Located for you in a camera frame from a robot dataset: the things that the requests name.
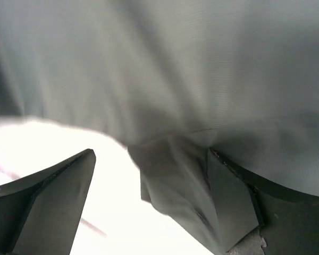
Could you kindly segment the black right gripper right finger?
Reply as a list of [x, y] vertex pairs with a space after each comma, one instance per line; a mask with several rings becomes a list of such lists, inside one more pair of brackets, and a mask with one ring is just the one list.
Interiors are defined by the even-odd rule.
[[319, 254], [319, 197], [252, 173], [210, 150], [206, 169], [228, 254]]

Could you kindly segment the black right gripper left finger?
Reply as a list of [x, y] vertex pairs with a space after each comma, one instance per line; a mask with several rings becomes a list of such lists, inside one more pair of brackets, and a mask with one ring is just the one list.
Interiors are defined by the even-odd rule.
[[0, 185], [0, 254], [70, 254], [95, 163], [86, 149]]

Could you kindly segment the dark grey t shirt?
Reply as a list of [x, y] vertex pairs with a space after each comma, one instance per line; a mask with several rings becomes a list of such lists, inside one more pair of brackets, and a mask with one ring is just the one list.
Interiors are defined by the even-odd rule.
[[0, 1], [0, 118], [106, 134], [213, 254], [212, 150], [319, 197], [319, 1]]

